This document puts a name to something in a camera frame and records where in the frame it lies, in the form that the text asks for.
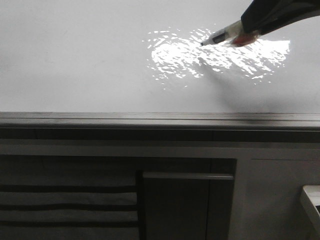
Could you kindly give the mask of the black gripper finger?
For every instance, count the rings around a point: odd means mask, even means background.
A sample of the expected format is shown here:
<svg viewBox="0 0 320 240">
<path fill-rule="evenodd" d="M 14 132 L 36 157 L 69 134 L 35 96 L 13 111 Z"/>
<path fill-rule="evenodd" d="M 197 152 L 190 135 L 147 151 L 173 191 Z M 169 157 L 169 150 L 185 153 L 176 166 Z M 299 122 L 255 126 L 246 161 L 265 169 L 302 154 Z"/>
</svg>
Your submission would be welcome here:
<svg viewBox="0 0 320 240">
<path fill-rule="evenodd" d="M 266 35 L 292 23 L 320 15 L 319 0 L 254 0 L 241 16 L 246 34 Z"/>
</svg>

